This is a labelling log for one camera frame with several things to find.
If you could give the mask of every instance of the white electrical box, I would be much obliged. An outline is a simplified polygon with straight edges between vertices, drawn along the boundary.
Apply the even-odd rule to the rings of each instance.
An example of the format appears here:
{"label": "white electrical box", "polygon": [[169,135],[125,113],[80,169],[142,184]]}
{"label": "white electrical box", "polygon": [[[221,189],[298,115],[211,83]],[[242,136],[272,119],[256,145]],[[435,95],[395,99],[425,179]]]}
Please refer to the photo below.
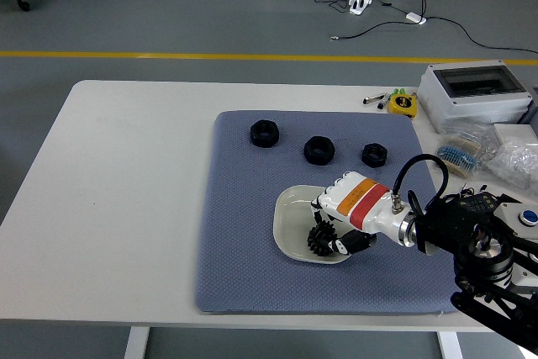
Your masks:
{"label": "white electrical box", "polygon": [[417,97],[437,132],[458,119],[516,124],[532,101],[502,61],[429,65]]}

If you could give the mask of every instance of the tape measure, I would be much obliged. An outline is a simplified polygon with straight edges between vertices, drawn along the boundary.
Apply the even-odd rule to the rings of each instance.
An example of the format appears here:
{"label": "tape measure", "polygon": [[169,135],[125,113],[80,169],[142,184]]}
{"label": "tape measure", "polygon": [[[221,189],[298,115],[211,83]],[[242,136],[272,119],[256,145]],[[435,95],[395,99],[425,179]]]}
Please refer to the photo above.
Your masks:
{"label": "tape measure", "polygon": [[405,94],[402,88],[395,89],[388,101],[388,112],[414,118],[417,114],[417,96]]}

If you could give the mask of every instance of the gray floor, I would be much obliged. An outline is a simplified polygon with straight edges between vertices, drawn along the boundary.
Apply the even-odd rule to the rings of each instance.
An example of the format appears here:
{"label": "gray floor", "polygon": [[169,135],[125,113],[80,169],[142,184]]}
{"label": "gray floor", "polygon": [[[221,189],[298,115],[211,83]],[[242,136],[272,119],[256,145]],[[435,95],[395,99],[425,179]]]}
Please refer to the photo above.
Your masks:
{"label": "gray floor", "polygon": [[[0,0],[0,220],[8,211],[71,87],[84,79],[275,82],[418,86],[436,58],[511,60],[522,81],[538,84],[537,55],[487,50],[453,24],[389,25],[404,21],[379,3],[361,17],[337,13],[314,0]],[[383,0],[419,13],[420,0]],[[426,15],[451,18],[487,45],[538,49],[538,0],[427,0]],[[172,54],[359,55],[395,62],[216,61],[29,57],[27,51]],[[0,323],[0,359],[122,357],[122,327]],[[465,358],[522,357],[494,334],[460,335]],[[398,349],[411,346],[412,350]],[[319,333],[307,331],[153,330],[148,358],[210,357],[440,357],[430,333]]]}

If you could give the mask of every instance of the yellow floor line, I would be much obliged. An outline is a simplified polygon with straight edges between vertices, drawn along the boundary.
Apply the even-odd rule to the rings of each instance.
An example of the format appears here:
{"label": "yellow floor line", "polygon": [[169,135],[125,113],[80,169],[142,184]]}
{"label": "yellow floor line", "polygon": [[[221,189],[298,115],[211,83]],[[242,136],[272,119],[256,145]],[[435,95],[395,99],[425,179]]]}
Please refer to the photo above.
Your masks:
{"label": "yellow floor line", "polygon": [[[479,59],[428,58],[405,56],[352,55],[271,55],[271,54],[186,54],[164,52],[79,52],[41,50],[0,50],[4,58],[102,58],[102,59],[178,59],[206,61],[305,61],[370,63],[457,63]],[[507,65],[538,66],[538,60],[504,59]]]}

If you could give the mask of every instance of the blue button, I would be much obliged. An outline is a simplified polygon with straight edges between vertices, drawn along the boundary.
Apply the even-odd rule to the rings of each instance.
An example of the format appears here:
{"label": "blue button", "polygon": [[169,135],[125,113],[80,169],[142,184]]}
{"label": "blue button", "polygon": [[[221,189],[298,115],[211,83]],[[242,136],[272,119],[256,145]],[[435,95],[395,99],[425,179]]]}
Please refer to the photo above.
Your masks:
{"label": "blue button", "polygon": [[525,226],[536,226],[538,224],[538,214],[534,210],[524,210],[520,213],[520,220]]}

